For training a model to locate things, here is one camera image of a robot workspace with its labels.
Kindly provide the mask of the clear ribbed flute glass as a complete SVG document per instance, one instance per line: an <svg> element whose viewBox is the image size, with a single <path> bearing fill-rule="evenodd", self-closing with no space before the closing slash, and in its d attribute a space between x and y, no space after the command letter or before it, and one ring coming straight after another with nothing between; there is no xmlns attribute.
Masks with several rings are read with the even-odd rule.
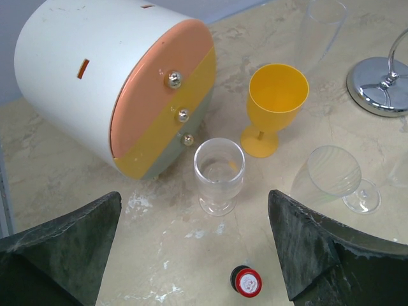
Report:
<svg viewBox="0 0 408 306"><path fill-rule="evenodd" d="M378 187L362 177L356 158L334 145L312 151L298 170L289 196L308 207L341 199L358 214L371 214L381 205Z"/></svg>

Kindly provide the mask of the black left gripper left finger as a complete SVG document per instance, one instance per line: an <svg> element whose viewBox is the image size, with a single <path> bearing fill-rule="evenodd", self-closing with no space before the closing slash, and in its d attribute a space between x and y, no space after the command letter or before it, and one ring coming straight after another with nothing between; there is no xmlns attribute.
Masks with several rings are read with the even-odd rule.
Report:
<svg viewBox="0 0 408 306"><path fill-rule="evenodd" d="M122 209L110 192L1 239L1 305L95 305Z"/></svg>

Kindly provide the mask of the short clear wine glass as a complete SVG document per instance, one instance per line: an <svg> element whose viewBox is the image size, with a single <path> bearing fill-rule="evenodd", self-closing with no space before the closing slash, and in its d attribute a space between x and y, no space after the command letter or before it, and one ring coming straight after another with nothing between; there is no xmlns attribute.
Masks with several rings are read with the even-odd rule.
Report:
<svg viewBox="0 0 408 306"><path fill-rule="evenodd" d="M216 217L230 213L244 184L241 147L227 138L211 138L197 148L193 166L201 208Z"/></svg>

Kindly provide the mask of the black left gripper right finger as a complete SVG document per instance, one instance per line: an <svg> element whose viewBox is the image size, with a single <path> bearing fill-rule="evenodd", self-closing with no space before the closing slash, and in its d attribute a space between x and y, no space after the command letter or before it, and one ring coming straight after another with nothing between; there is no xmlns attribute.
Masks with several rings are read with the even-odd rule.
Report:
<svg viewBox="0 0 408 306"><path fill-rule="evenodd" d="M407 305L407 246L322 215L279 190L268 216L295 305Z"/></svg>

